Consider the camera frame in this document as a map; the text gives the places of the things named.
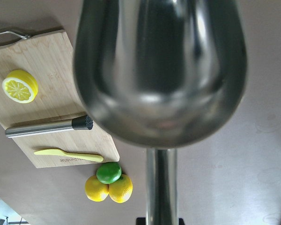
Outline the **steel ice scoop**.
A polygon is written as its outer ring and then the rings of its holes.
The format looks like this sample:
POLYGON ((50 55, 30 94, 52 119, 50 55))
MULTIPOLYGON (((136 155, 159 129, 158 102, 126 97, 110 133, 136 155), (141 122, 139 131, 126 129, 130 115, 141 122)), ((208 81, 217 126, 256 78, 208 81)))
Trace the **steel ice scoop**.
POLYGON ((74 80, 107 133, 147 149, 146 225, 180 225, 177 149, 241 101, 247 54, 235 0, 85 0, 74 80))

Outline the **steel muddler black tip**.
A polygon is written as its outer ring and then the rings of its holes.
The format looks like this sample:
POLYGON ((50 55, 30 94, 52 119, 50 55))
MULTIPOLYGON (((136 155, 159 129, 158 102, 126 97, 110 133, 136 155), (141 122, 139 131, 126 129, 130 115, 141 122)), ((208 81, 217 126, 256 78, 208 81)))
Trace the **steel muddler black tip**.
POLYGON ((93 120, 88 115, 84 115, 67 120, 9 127, 5 130, 5 135, 8 138, 17 138, 23 136, 42 135, 71 130, 91 130, 93 126, 93 120))

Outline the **yellow plastic knife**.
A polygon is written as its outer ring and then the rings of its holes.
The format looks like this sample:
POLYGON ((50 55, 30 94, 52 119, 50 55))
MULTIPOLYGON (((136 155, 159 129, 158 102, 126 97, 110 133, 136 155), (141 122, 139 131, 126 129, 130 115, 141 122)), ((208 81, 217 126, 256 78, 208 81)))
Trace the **yellow plastic knife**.
POLYGON ((48 156, 62 156, 69 158, 78 158, 93 162, 103 162, 104 158, 101 155, 87 154, 87 153, 77 153, 77 152, 66 152, 62 149, 43 149, 34 152, 35 155, 48 155, 48 156))

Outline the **green lime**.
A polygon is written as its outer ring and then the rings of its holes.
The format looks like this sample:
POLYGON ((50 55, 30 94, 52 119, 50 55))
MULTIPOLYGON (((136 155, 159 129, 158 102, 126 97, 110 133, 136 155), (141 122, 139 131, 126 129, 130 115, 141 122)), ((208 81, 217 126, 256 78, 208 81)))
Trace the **green lime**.
POLYGON ((108 162, 102 164, 96 171, 97 179, 103 184, 116 182, 122 174, 121 166, 118 162, 108 162))

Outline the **yellow lemon lower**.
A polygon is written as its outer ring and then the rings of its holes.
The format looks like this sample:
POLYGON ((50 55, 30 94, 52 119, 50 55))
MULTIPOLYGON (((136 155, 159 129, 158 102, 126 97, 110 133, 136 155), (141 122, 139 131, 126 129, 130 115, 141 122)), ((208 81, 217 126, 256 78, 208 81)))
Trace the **yellow lemon lower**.
POLYGON ((128 201, 133 192, 133 183, 126 174, 121 174, 120 178, 109 185, 109 196, 116 203, 128 201))

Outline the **yellow lemon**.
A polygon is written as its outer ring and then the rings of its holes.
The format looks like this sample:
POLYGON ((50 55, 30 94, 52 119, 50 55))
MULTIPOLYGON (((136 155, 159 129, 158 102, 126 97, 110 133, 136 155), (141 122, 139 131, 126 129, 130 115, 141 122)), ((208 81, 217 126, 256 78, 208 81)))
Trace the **yellow lemon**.
POLYGON ((93 175, 85 182, 85 194, 94 202, 102 202, 109 195, 109 185, 101 183, 97 176, 93 175))
POLYGON ((133 192, 133 183, 126 174, 121 174, 120 178, 109 185, 109 196, 116 203, 128 201, 133 192))

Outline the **yellow lemon upper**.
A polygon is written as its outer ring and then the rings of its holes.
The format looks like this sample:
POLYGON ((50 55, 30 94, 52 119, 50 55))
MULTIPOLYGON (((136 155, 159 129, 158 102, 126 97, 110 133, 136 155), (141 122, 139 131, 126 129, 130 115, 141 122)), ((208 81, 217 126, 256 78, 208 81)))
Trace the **yellow lemon upper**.
POLYGON ((102 202, 109 195, 109 185, 101 183, 97 176, 93 175, 85 182, 85 194, 94 202, 102 202))

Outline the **bamboo cutting board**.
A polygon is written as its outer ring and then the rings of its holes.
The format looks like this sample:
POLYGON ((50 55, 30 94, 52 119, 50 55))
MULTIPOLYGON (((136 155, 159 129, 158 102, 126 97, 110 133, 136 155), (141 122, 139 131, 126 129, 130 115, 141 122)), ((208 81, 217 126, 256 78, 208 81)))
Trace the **bamboo cutting board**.
MULTIPOLYGON (((73 47, 65 31, 0 46, 0 124, 3 128, 72 119, 84 114, 73 79, 73 47), (3 91, 3 80, 16 69, 30 73, 38 83, 38 94, 30 103, 17 103, 3 91)), ((117 162, 120 158, 112 137, 98 125, 92 130, 17 137, 14 142, 36 168, 88 163, 71 157, 35 155, 35 151, 49 148, 98 154, 105 162, 117 162)))

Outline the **half lemon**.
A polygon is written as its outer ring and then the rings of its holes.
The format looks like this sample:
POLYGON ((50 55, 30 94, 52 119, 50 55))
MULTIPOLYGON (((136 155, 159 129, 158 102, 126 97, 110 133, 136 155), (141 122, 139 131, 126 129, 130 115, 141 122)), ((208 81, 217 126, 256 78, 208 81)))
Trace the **half lemon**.
POLYGON ((13 70, 2 81, 2 89, 11 100, 27 104, 32 102, 38 94, 36 79, 24 70, 13 70))

